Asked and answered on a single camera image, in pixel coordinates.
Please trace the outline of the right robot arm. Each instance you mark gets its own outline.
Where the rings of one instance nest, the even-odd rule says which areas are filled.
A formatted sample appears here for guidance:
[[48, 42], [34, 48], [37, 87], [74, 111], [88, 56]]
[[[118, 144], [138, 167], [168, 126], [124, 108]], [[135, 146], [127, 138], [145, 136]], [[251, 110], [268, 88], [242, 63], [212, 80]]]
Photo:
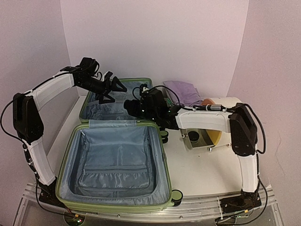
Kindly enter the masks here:
[[223, 213], [261, 206], [258, 134], [264, 128], [250, 105], [235, 97], [206, 98], [200, 104], [169, 104], [160, 86], [140, 87], [139, 97], [124, 102], [126, 112], [181, 133], [183, 147], [203, 151], [203, 179], [209, 193], [234, 192], [222, 198]]

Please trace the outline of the white cylindrical container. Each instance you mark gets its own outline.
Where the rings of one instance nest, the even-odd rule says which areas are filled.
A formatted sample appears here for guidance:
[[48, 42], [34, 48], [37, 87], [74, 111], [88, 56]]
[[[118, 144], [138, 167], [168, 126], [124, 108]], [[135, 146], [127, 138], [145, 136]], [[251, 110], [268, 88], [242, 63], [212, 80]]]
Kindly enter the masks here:
[[[216, 147], [230, 145], [228, 116], [229, 113], [219, 111], [199, 112], [181, 109], [177, 116], [177, 122], [187, 149], [203, 148], [211, 152]], [[189, 140], [188, 132], [192, 130], [200, 135], [197, 143], [191, 143]]]

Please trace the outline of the green hard-shell suitcase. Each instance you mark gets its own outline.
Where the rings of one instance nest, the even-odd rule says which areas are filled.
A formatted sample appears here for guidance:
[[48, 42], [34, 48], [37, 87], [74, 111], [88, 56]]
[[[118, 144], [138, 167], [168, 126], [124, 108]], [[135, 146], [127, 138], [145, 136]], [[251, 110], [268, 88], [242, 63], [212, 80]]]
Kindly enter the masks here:
[[162, 132], [150, 121], [130, 116], [124, 101], [139, 95], [149, 78], [127, 78], [127, 92], [111, 92], [115, 103], [99, 104], [88, 92], [71, 134], [55, 194], [58, 200], [105, 205], [155, 205], [171, 187]]

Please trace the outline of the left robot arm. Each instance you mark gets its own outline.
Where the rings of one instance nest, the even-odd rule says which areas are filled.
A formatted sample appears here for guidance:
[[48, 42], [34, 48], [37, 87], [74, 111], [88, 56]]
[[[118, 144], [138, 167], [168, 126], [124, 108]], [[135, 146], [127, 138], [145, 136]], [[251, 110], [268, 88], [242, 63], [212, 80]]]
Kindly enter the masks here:
[[67, 66], [57, 74], [25, 93], [16, 93], [8, 103], [13, 107], [13, 127], [17, 135], [8, 136], [22, 143], [25, 158], [41, 188], [42, 202], [64, 207], [63, 194], [56, 189], [57, 177], [52, 171], [43, 145], [44, 124], [40, 110], [45, 104], [73, 87], [80, 87], [92, 93], [100, 104], [114, 103], [110, 92], [126, 92], [121, 81], [108, 71], [100, 74], [99, 63], [84, 57], [77, 66]]

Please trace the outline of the small black round object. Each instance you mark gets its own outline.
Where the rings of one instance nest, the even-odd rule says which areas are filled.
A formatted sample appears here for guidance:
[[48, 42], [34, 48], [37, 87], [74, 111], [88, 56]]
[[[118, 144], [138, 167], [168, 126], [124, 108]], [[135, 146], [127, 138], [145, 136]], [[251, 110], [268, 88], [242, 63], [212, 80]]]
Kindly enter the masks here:
[[200, 135], [196, 131], [189, 131], [188, 132], [188, 137], [191, 143], [197, 143], [199, 141]]

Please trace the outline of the purple garment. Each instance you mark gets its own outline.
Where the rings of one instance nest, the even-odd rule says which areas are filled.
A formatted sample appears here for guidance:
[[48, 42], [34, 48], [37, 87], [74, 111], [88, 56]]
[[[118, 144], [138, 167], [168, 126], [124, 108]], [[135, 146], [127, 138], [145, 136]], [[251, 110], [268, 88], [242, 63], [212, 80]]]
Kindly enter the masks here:
[[193, 84], [183, 81], [164, 81], [163, 85], [171, 89], [180, 100], [180, 104], [193, 107], [201, 105], [202, 98]]

